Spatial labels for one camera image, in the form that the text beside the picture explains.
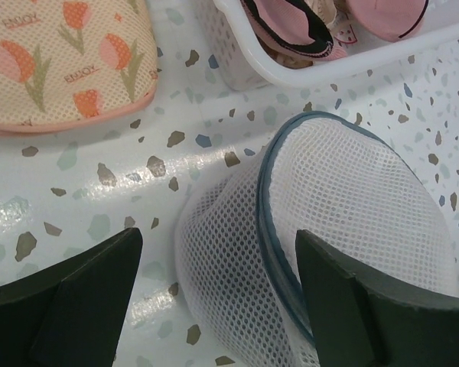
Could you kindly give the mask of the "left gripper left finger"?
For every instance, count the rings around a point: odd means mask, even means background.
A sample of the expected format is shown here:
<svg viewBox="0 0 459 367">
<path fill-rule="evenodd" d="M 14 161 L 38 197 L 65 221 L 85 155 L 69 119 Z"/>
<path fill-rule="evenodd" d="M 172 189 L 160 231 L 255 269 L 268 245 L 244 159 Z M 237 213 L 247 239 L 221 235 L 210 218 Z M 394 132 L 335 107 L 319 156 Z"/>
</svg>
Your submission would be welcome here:
<svg viewBox="0 0 459 367">
<path fill-rule="evenodd" d="M 125 229 L 0 286 L 0 366 L 111 366 L 142 246 Z"/>
</svg>

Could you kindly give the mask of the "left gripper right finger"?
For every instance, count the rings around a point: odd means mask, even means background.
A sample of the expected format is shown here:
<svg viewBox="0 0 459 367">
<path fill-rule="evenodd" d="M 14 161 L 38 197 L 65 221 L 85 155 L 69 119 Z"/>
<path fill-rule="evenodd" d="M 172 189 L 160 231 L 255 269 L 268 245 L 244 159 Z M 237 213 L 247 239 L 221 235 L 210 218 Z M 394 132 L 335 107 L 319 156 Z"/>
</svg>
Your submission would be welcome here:
<svg viewBox="0 0 459 367">
<path fill-rule="evenodd" d="M 459 366 L 459 297 L 400 281 L 307 230 L 295 250 L 322 366 Z"/>
</svg>

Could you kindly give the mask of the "round white mesh laundry bag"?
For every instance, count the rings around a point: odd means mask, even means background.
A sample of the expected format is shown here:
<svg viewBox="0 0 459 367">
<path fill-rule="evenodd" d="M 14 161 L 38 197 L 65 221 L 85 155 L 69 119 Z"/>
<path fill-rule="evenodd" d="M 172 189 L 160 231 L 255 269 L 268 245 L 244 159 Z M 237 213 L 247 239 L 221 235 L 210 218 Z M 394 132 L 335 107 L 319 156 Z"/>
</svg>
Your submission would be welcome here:
<svg viewBox="0 0 459 367">
<path fill-rule="evenodd" d="M 248 366 L 318 365 L 300 229 L 401 281 L 458 293 L 447 223 L 403 159 L 336 115 L 296 115 L 255 157 L 194 191 L 174 235 L 189 311 Z"/>
</svg>

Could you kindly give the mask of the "tulip print mesh laundry bag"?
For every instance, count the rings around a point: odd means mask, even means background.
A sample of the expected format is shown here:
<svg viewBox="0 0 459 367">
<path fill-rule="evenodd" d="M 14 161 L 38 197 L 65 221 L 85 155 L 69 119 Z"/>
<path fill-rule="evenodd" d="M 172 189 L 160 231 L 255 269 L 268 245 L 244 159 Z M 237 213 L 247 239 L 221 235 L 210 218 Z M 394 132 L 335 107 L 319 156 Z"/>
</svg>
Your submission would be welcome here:
<svg viewBox="0 0 459 367">
<path fill-rule="evenodd" d="M 0 1 L 0 135 L 61 132 L 145 108 L 158 81 L 143 1 Z"/>
</svg>

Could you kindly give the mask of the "white plastic basket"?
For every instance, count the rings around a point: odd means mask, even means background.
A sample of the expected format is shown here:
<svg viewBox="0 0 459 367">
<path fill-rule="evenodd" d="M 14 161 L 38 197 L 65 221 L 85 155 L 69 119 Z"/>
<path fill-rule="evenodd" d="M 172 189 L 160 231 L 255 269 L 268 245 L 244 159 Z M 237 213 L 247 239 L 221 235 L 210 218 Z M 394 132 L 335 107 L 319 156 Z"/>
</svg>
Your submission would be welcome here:
<svg viewBox="0 0 459 367">
<path fill-rule="evenodd" d="M 459 37 L 459 1 L 195 1 L 226 84 L 305 88 Z"/>
</svg>

